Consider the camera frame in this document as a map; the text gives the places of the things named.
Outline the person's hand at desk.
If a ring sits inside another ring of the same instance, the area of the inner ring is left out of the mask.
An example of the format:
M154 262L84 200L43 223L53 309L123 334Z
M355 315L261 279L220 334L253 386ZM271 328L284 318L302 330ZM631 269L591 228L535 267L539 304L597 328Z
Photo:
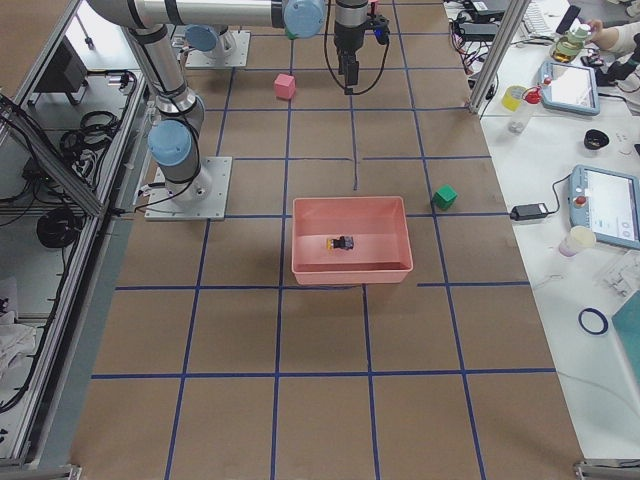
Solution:
M586 22L590 29L590 41L592 43L598 43L602 35L604 34L605 27L601 20L592 19Z

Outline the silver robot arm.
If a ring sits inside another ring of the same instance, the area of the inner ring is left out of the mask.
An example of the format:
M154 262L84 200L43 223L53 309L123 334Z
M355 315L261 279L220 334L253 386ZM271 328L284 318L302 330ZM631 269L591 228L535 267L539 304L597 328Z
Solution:
M294 39L332 31L337 52L336 84L354 94L359 78L357 52L366 32L388 46L389 26L367 1L93 1L92 9L122 28L150 83L161 116L148 147L165 179L168 199L182 207L201 205L211 195L213 177L199 151L204 104L188 86L168 34L170 25L279 28Z
M222 54L230 55L236 49L236 41L227 25L190 24L185 27L184 37L191 48L201 52L218 49Z

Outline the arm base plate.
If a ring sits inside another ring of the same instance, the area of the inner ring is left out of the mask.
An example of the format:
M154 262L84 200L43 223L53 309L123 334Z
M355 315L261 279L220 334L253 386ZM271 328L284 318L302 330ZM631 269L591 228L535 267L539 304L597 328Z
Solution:
M189 188L177 184L152 189L144 217L148 221L223 220L232 172L231 157L202 157L199 175Z
M191 25L184 39L189 50L186 67L189 69L228 69L245 67L251 33L246 30L215 29Z

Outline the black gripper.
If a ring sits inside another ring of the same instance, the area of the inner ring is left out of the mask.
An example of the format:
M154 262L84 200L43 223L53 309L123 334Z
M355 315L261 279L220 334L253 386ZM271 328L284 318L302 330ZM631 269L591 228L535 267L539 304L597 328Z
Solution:
M369 1L337 1L335 3L334 45L338 72L345 82L345 93L353 94L359 82L357 51L364 45L367 31L372 31L379 45L389 44L388 19L370 7Z

